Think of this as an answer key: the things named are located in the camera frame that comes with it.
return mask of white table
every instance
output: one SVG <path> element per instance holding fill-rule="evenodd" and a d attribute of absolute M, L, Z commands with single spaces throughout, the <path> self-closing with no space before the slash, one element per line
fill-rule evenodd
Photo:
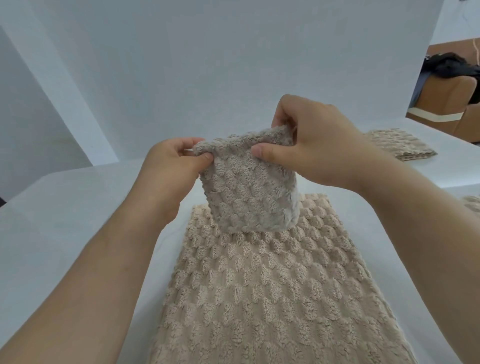
<path fill-rule="evenodd" d="M 457 196 L 480 194 L 480 148 L 410 120 L 359 125 L 401 127 L 437 152 L 410 162 Z M 41 304 L 130 189 L 141 161 L 54 173 L 0 209 L 0 346 Z M 390 303 L 421 364 L 460 363 L 450 349 L 372 208 L 346 190 L 299 178 L 302 193 L 326 193 Z M 119 363 L 141 363 L 155 332 L 192 205 L 205 202 L 199 182 L 161 233 Z"/>

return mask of black garment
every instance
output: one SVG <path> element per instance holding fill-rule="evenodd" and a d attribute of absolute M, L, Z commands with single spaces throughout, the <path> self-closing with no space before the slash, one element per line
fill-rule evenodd
<path fill-rule="evenodd" d="M 425 57 L 422 71 L 430 71 L 441 78 L 452 78 L 457 76 L 471 76 L 477 80 L 477 87 L 468 102 L 476 104 L 480 102 L 480 66 L 469 64 L 464 58 L 453 52 L 435 54 Z"/>

